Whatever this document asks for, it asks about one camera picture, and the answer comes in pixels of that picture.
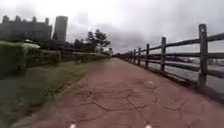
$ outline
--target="walkway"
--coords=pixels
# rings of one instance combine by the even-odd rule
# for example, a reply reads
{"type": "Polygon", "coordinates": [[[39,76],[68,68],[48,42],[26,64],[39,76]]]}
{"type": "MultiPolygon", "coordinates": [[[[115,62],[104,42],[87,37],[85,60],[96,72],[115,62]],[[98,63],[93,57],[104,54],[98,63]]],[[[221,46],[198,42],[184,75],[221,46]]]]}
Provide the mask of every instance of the walkway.
{"type": "Polygon", "coordinates": [[[71,85],[17,128],[224,128],[217,103],[119,59],[71,85]]]}

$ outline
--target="wooden fence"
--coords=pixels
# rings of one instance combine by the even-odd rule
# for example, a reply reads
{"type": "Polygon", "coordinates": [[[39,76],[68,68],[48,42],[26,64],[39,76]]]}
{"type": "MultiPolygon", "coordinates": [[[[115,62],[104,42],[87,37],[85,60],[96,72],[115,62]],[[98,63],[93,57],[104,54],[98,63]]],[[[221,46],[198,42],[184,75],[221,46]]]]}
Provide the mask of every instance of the wooden fence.
{"type": "Polygon", "coordinates": [[[141,62],[145,62],[144,67],[147,69],[152,69],[149,67],[149,63],[159,64],[160,69],[153,69],[165,75],[171,75],[178,79],[182,79],[185,81],[193,82],[197,85],[198,88],[206,85],[207,75],[211,75],[218,78],[224,78],[224,71],[210,70],[208,69],[208,59],[224,59],[224,53],[208,53],[208,43],[212,43],[214,41],[224,40],[224,33],[217,34],[213,36],[207,36],[207,28],[205,24],[199,25],[199,37],[197,39],[184,40],[180,42],[167,43],[166,38],[162,37],[161,45],[157,47],[150,48],[150,45],[146,45],[146,49],[138,48],[138,51],[129,51],[120,55],[121,59],[127,60],[129,62],[135,63],[139,66],[143,66],[141,62]],[[176,47],[176,46],[184,46],[184,45],[192,45],[199,44],[200,52],[196,53],[166,53],[166,48],[176,47]],[[159,54],[150,54],[150,51],[161,49],[161,53],[159,54]],[[180,64],[180,63],[170,63],[170,58],[177,57],[197,57],[200,60],[199,66],[191,66],[189,64],[180,64]],[[188,78],[184,78],[178,76],[177,74],[172,74],[166,72],[166,66],[171,66],[180,69],[186,69],[190,71],[198,72],[198,81],[193,81],[188,78]]]}

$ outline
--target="path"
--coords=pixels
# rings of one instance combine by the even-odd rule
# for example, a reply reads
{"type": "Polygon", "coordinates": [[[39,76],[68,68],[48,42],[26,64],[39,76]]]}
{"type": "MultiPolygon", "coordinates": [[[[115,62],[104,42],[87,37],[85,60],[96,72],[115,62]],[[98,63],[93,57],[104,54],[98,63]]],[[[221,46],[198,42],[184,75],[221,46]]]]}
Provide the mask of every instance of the path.
{"type": "Polygon", "coordinates": [[[111,59],[17,128],[223,128],[224,109],[159,75],[111,59]],[[74,91],[77,86],[83,87],[74,91]]]}

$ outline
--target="tall building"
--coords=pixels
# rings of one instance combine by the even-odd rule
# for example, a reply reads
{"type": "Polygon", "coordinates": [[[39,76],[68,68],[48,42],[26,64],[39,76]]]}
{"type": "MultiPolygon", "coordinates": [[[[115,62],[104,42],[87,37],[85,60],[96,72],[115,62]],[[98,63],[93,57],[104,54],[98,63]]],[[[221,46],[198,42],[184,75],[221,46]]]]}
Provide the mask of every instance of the tall building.
{"type": "Polygon", "coordinates": [[[37,18],[33,17],[32,21],[21,20],[19,16],[15,20],[10,20],[8,16],[4,16],[0,24],[0,40],[32,40],[32,41],[48,41],[51,39],[52,26],[49,25],[49,19],[45,22],[37,22],[37,18]]]}
{"type": "Polygon", "coordinates": [[[58,16],[56,17],[53,39],[58,42],[65,42],[66,32],[68,25],[68,17],[58,16]]]}
{"type": "Polygon", "coordinates": [[[111,47],[109,48],[109,54],[113,55],[113,48],[111,48],[111,47]]]}

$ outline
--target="cloudy sky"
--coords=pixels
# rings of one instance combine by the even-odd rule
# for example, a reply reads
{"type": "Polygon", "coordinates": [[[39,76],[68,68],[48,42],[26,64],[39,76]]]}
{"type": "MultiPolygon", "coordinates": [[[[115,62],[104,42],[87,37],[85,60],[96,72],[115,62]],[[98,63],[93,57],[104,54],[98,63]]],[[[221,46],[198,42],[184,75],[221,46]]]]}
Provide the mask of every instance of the cloudy sky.
{"type": "MultiPolygon", "coordinates": [[[[69,17],[67,40],[84,38],[87,30],[101,29],[108,34],[115,51],[198,37],[198,25],[206,23],[208,34],[224,32],[223,0],[0,0],[0,20],[8,15],[39,21],[69,17]]],[[[222,51],[223,43],[210,45],[210,51],[222,51]]],[[[197,51],[197,46],[170,51],[197,51]]]]}

